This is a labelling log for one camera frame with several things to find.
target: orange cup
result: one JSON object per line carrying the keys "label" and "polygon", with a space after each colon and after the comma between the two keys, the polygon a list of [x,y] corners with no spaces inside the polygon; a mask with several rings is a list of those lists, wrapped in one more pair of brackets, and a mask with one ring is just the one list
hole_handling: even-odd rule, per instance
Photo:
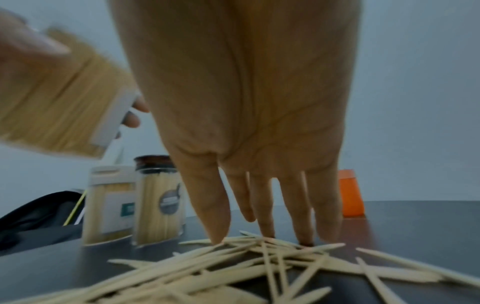
{"label": "orange cup", "polygon": [[365,215],[364,201],[360,194],[355,172],[353,170],[338,171],[338,181],[343,202],[343,216],[354,217]]}

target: table surface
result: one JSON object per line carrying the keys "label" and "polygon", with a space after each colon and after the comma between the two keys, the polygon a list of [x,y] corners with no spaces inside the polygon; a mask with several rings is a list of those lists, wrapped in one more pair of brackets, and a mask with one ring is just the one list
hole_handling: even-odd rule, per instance
{"label": "table surface", "polygon": [[[346,219],[340,235],[346,247],[333,256],[355,262],[361,256],[369,264],[392,265],[368,257],[356,247],[381,250],[449,269],[480,276],[480,203],[464,201],[366,202],[366,218]],[[291,220],[283,206],[273,209],[276,236],[295,241]],[[258,233],[256,223],[232,212],[230,236],[239,230]],[[180,240],[205,238],[196,217],[187,218]],[[185,252],[194,246],[178,246],[179,240],[134,248],[129,239],[82,247],[81,240],[0,257],[0,302],[26,296],[83,287],[126,272],[130,268],[107,263],[111,258],[157,261],[173,251]],[[302,269],[289,270],[290,282]],[[479,303],[480,290],[453,283],[412,284],[384,281],[408,303]],[[235,285],[268,298],[266,278]],[[331,286],[332,293],[321,303],[382,303],[368,281],[359,275],[319,272],[305,290]]]}

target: black object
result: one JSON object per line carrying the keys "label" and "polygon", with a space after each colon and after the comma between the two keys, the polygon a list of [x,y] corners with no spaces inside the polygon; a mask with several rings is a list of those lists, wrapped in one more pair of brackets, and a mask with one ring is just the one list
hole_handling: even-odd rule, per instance
{"label": "black object", "polygon": [[62,226],[81,196],[73,191],[48,194],[0,218],[0,252],[19,244],[20,232]]}
{"label": "black object", "polygon": [[[361,256],[368,264],[389,265],[355,250],[356,247],[377,249],[399,256],[480,276],[480,203],[478,202],[365,202],[367,218],[346,219],[340,240],[347,246],[332,251],[333,256],[355,262]],[[278,238],[295,241],[290,217],[284,207],[273,209]],[[239,230],[258,233],[256,223],[243,220],[239,211],[232,212],[230,235]],[[186,219],[181,240],[205,238],[196,217]],[[185,252],[197,246],[179,246],[177,240],[134,248],[130,239],[82,247],[74,240],[11,254],[0,258],[0,302],[53,292],[66,288],[89,286],[114,275],[131,270],[123,265],[107,263],[111,258],[157,261],[172,256],[173,251]],[[288,272],[292,282],[302,269]],[[384,280],[407,303],[478,304],[480,290],[451,283],[412,284]],[[236,287],[268,298],[266,278],[242,282]],[[319,303],[381,304],[383,303],[360,275],[321,271],[301,291],[330,286],[332,293]]]}

